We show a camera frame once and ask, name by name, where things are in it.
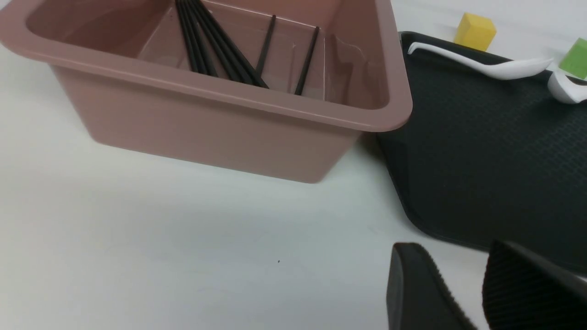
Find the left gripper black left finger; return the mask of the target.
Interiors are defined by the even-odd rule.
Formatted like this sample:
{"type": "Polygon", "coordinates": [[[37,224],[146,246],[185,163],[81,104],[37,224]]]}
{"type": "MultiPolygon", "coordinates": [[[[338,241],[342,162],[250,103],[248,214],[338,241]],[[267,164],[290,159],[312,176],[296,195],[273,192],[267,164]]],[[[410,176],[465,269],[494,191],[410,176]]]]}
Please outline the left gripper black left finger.
{"type": "Polygon", "coordinates": [[[393,245],[386,295],[390,330],[476,330],[424,247],[393,245]]]}

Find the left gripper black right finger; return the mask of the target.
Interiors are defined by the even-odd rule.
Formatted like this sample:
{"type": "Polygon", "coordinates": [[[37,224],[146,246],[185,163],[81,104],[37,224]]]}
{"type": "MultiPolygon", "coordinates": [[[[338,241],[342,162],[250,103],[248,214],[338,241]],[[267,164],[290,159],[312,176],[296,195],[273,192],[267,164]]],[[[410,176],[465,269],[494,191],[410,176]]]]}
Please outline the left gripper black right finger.
{"type": "Polygon", "coordinates": [[[586,282],[519,244],[494,241],[482,307],[492,330],[584,330],[586,282]]]}

